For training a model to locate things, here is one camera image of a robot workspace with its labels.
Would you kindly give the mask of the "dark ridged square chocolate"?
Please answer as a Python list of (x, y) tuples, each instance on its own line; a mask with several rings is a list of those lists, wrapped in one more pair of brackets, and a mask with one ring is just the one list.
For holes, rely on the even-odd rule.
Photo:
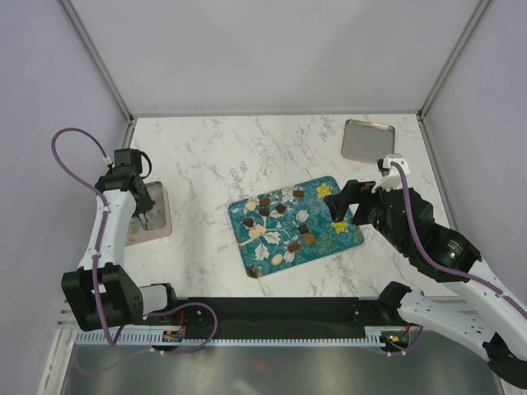
[(299, 232), (303, 235), (303, 234), (307, 234), (309, 232), (309, 228), (307, 225), (305, 224), (302, 224), (298, 227), (298, 230)]

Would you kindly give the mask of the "teal floral tray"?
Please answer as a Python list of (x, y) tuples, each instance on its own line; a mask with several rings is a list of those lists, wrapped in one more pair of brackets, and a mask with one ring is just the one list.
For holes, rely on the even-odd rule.
[[(296, 189), (303, 190), (304, 196), (294, 197), (293, 191)], [(255, 266), (259, 267), (261, 277), (265, 277), (362, 245), (365, 236), (352, 223), (351, 211), (347, 211), (343, 222), (331, 220), (324, 197), (340, 192), (335, 178), (327, 175), (230, 204), (228, 214), (245, 272), (249, 266)], [(262, 198), (269, 198), (270, 203), (261, 206), (259, 201)], [(245, 210), (245, 204), (250, 200), (258, 203), (255, 211)], [(275, 209), (280, 203), (287, 208), (282, 214)], [(259, 214), (264, 207), (270, 210), (269, 216)], [(250, 239), (248, 232), (253, 227), (244, 226), (243, 220), (246, 218), (254, 220), (253, 227), (264, 226), (266, 234)], [(302, 224), (308, 226), (307, 234), (299, 232), (298, 227)], [(314, 244), (305, 242), (304, 237), (308, 234), (315, 236)], [(294, 243), (301, 247), (291, 253), (287, 246)], [(276, 254), (282, 254), (283, 260), (279, 265), (272, 265)]]

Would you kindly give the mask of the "aluminium frame post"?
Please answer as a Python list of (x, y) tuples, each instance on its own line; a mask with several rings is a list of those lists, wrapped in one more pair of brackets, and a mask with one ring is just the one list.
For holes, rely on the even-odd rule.
[(92, 66), (96, 70), (96, 73), (102, 80), (105, 88), (112, 97), (114, 103), (119, 109), (119, 112), (125, 119), (125, 123), (130, 125), (133, 123), (134, 117), (129, 110), (127, 104), (125, 103), (124, 98), (119, 92), (119, 88), (116, 86), (113, 77), (110, 75), (110, 71), (105, 65), (103, 58), (100, 55), (99, 50), (97, 49), (93, 39), (91, 38), (88, 29), (83, 23), (79, 13), (77, 12), (74, 4), (70, 0), (58, 0), (57, 4), (59, 5), (61, 11), (65, 15), (68, 23), (72, 27), (75, 35), (77, 36), (81, 46), (86, 52), (87, 57), (89, 58)]
[(441, 67), (439, 74), (437, 75), (431, 89), (429, 90), (421, 108), (417, 112), (417, 119), (423, 121), (429, 113), (432, 105), (436, 101), (436, 97), (439, 95), (443, 85), (445, 84), (448, 76), (451, 74), (460, 56), (464, 52), (466, 46), (471, 40), (475, 30), (478, 28), (481, 20), (487, 13), (488, 8), (493, 4), (493, 0), (478, 0), (475, 8), (471, 12), (467, 22), (464, 25), (461, 33), (459, 34), (455, 44), (450, 51), (445, 63)]

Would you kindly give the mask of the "left aluminium frame post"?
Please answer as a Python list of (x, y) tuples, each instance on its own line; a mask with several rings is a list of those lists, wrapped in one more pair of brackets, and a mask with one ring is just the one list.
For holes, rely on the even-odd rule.
[(87, 57), (89, 58), (92, 66), (96, 70), (96, 73), (102, 80), (105, 88), (112, 97), (114, 103), (119, 109), (119, 112), (125, 119), (125, 123), (130, 125), (133, 123), (134, 117), (129, 110), (127, 104), (125, 103), (124, 98), (119, 92), (119, 88), (116, 86), (113, 77), (110, 75), (110, 71), (105, 65), (103, 58), (100, 55), (99, 50), (97, 49), (93, 39), (91, 38), (88, 29), (83, 23), (79, 13), (77, 12), (74, 4), (70, 0), (58, 0), (57, 4), (59, 5), (61, 11), (65, 15), (68, 23), (72, 27), (75, 35), (77, 36), (81, 46), (86, 52)]

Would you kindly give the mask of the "metal box lid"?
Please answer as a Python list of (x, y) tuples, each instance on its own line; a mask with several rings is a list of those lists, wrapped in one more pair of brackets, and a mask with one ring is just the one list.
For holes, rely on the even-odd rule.
[(347, 160), (374, 163), (394, 153), (395, 128), (382, 123), (349, 119), (343, 133), (341, 155)]

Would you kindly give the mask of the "right aluminium frame post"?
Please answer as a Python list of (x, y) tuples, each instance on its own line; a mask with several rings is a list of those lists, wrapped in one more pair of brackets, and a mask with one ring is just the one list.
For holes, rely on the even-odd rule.
[(441, 67), (439, 74), (437, 75), (431, 89), (429, 90), (421, 108), (417, 112), (417, 119), (423, 121), (429, 113), (432, 105), (436, 101), (436, 97), (439, 95), (443, 85), (445, 84), (448, 76), (451, 74), (460, 56), (464, 52), (466, 46), (471, 40), (475, 30), (478, 28), (481, 20), (487, 13), (488, 8), (493, 4), (493, 0), (478, 0), (475, 8), (471, 12), (467, 22), (464, 25), (461, 33), (459, 34), (455, 44), (450, 51), (445, 63)]

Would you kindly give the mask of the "white oval chocolate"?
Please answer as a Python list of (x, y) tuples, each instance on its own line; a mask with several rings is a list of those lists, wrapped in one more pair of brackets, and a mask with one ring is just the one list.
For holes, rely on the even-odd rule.
[(272, 265), (279, 265), (283, 260), (282, 254), (276, 254), (272, 259)]

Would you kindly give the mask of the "brown rectangular chocolate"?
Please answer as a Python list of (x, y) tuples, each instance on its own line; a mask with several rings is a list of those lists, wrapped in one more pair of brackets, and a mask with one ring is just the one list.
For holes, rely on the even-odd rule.
[(298, 243), (290, 244), (287, 246), (287, 250), (291, 253), (295, 253), (300, 249), (300, 245)]

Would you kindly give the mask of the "pink chocolate box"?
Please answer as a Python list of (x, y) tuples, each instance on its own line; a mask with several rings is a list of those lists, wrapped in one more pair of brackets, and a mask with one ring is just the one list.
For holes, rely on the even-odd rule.
[(128, 227), (126, 245), (142, 244), (156, 239), (163, 239), (172, 233), (170, 202), (168, 193), (160, 181), (146, 184), (147, 191), (155, 201), (152, 210), (144, 214), (148, 220), (149, 230), (144, 230), (137, 217), (133, 217)]

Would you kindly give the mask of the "white leaf chocolate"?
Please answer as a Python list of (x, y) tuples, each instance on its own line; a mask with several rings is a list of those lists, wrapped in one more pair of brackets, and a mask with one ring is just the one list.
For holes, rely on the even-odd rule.
[(258, 203), (256, 201), (250, 200), (245, 204), (246, 211), (255, 211)]

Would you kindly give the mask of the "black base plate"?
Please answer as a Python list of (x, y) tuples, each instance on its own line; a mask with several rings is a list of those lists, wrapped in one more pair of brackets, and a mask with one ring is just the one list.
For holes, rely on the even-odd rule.
[(353, 337), (365, 327), (403, 327), (406, 323), (377, 300), (356, 297), (194, 297), (210, 306), (216, 334), (231, 338)]

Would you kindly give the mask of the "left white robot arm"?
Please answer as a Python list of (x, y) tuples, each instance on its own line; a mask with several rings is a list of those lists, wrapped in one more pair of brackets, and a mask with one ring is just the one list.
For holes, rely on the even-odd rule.
[(148, 314), (172, 324), (180, 304), (169, 283), (138, 286), (124, 270), (128, 226), (153, 208), (153, 200), (132, 165), (115, 166), (99, 177), (96, 218), (77, 270), (63, 274), (61, 287), (85, 332), (139, 323)]

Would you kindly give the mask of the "dark swirl chocolate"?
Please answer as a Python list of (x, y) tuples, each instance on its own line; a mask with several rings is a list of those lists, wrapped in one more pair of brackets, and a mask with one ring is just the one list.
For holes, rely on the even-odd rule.
[(250, 278), (260, 278), (262, 276), (259, 267), (249, 266), (246, 270), (246, 274)]

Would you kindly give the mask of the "metal tongs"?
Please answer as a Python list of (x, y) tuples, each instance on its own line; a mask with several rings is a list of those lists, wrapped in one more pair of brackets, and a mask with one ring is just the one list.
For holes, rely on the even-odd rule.
[(149, 230), (148, 220), (144, 214), (138, 214), (138, 221), (144, 230)]

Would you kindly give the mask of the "dark round chocolate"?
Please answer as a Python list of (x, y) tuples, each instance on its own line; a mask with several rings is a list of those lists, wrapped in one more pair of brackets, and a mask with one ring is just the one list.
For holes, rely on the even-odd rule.
[(254, 226), (254, 220), (252, 218), (246, 218), (243, 220), (243, 224), (246, 227), (253, 227)]

